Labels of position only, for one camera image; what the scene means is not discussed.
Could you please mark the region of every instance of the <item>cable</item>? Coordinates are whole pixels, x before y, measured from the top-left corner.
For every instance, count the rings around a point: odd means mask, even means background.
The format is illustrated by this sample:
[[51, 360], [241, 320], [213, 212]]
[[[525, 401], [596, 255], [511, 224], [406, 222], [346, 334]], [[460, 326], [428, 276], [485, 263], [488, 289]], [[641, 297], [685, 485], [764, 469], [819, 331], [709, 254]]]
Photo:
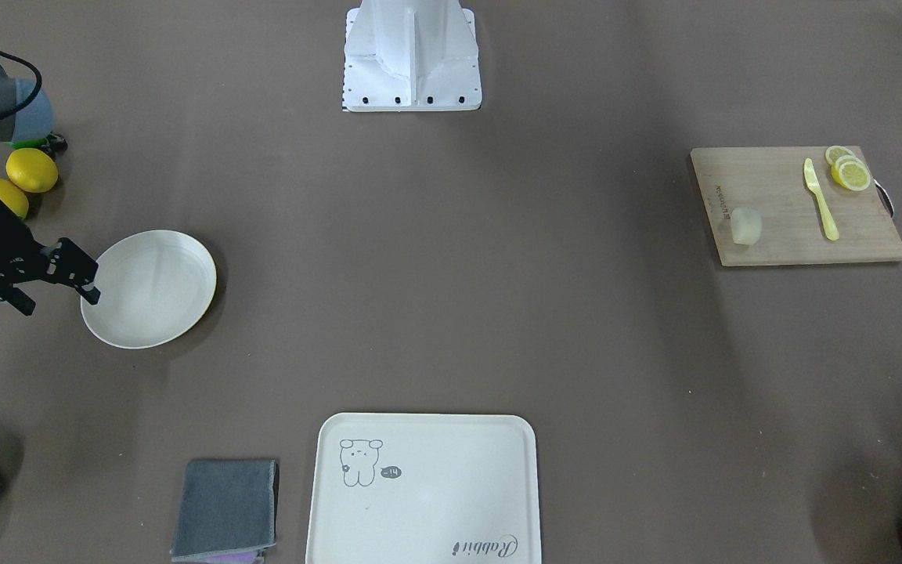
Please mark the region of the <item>cable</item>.
[[26, 96], [26, 99], [21, 101], [21, 103], [16, 104], [14, 107], [9, 108], [9, 110], [0, 111], [0, 121], [3, 121], [5, 118], [9, 118], [10, 115], [18, 114], [23, 108], [30, 106], [33, 103], [33, 100], [36, 99], [37, 94], [40, 93], [40, 87], [43, 85], [43, 77], [40, 75], [40, 71], [37, 70], [31, 62], [27, 60], [22, 60], [16, 55], [11, 55], [5, 51], [0, 51], [0, 57], [7, 58], [7, 60], [15, 61], [23, 65], [23, 67], [27, 67], [30, 71], [33, 71], [33, 75], [36, 78], [36, 82], [33, 85], [33, 90]]

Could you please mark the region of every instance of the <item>white tray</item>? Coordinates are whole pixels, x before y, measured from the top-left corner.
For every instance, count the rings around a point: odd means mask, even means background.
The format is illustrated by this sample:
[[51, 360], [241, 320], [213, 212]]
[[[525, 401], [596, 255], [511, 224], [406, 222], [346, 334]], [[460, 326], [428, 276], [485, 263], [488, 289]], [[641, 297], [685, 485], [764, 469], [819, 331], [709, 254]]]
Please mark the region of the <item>white tray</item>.
[[531, 425], [336, 414], [319, 431], [308, 564], [540, 564]]

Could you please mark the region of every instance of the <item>lemon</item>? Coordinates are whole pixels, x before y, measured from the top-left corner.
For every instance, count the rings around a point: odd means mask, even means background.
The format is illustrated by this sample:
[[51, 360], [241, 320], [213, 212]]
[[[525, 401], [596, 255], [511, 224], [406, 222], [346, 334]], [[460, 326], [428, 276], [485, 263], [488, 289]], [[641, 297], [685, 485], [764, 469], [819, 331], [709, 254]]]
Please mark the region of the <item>lemon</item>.
[[830, 167], [830, 174], [834, 180], [848, 190], [865, 190], [872, 186], [872, 175], [869, 168], [858, 157], [840, 157]]
[[30, 201], [21, 189], [7, 179], [0, 179], [0, 200], [17, 218], [25, 220], [26, 213], [30, 211]]
[[847, 146], [839, 146], [839, 144], [834, 144], [834, 146], [827, 147], [827, 153], [824, 153], [824, 157], [827, 158], [827, 164], [833, 167], [835, 161], [841, 157], [855, 157], [855, 153], [852, 153]]
[[43, 151], [17, 149], [6, 160], [6, 175], [27, 192], [47, 192], [58, 182], [58, 167]]

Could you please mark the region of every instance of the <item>lemon slice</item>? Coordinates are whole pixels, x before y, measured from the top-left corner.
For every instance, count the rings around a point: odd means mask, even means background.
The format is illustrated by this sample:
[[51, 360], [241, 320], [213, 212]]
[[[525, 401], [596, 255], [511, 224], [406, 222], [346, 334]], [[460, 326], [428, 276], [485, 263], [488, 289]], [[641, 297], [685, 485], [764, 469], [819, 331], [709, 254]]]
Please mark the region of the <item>lemon slice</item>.
[[824, 157], [827, 158], [827, 164], [833, 167], [834, 163], [837, 162], [838, 158], [841, 157], [855, 157], [855, 153], [852, 153], [847, 146], [839, 146], [839, 144], [832, 144], [827, 147], [827, 153], [824, 153]]
[[761, 211], [736, 208], [730, 214], [730, 232], [737, 245], [752, 245], [761, 240]]
[[830, 174], [834, 180], [848, 190], [865, 190], [872, 186], [872, 175], [869, 168], [858, 157], [840, 157], [830, 167]]

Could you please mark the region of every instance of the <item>bear drawing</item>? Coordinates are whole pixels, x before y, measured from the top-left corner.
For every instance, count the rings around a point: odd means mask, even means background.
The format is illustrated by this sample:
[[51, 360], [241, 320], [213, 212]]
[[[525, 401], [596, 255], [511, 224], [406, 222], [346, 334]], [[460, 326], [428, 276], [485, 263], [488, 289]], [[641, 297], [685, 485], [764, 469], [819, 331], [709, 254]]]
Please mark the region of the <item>bear drawing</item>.
[[340, 463], [343, 465], [343, 483], [353, 488], [360, 484], [369, 486], [375, 481], [375, 464], [382, 442], [375, 440], [340, 441]]

